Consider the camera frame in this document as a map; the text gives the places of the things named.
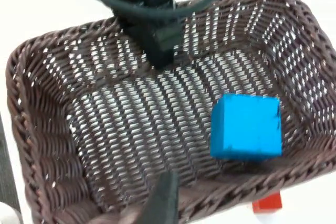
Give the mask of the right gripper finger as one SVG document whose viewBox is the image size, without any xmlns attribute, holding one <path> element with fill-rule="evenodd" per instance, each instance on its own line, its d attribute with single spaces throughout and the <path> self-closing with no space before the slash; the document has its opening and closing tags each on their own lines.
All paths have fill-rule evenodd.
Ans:
<svg viewBox="0 0 336 224">
<path fill-rule="evenodd" d="M 140 223 L 178 223 L 179 180 L 176 172 L 163 172 L 140 213 Z"/>
</svg>

